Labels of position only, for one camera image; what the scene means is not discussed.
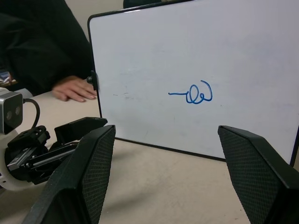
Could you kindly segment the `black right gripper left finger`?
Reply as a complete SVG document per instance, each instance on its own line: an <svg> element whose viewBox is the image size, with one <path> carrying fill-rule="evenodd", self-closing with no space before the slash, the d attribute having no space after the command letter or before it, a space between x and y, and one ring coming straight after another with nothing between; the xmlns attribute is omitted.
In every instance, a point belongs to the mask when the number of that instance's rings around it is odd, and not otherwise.
<svg viewBox="0 0 299 224"><path fill-rule="evenodd" d="M53 172L25 224L97 224L111 170L116 128L107 125L85 135Z"/></svg>

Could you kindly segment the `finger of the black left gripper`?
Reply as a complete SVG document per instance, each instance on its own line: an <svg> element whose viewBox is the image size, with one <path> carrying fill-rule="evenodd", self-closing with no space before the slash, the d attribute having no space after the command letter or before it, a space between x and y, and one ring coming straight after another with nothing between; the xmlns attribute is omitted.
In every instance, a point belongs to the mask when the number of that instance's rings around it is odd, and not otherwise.
<svg viewBox="0 0 299 224"><path fill-rule="evenodd" d="M67 144L80 140L90 131L101 128L107 124L107 119L97 117L84 117L76 121L61 125L54 129L57 142Z"/></svg>

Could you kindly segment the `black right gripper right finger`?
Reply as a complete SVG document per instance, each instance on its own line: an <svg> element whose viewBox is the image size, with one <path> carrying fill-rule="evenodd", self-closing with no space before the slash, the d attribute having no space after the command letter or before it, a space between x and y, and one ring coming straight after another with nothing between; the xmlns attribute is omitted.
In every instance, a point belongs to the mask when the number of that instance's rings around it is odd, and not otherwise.
<svg viewBox="0 0 299 224"><path fill-rule="evenodd" d="M262 136L230 126L218 135L230 179L252 224L299 222L299 173Z"/></svg>

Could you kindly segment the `person's bare hand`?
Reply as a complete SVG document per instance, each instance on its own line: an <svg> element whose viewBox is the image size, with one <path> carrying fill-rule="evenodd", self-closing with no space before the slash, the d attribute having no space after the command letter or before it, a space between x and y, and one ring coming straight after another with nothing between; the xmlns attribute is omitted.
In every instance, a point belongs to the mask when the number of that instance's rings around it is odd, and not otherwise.
<svg viewBox="0 0 299 224"><path fill-rule="evenodd" d="M77 76L69 76L57 82L52 88L52 94L61 101L71 99L81 103L86 99L97 98L93 86Z"/></svg>

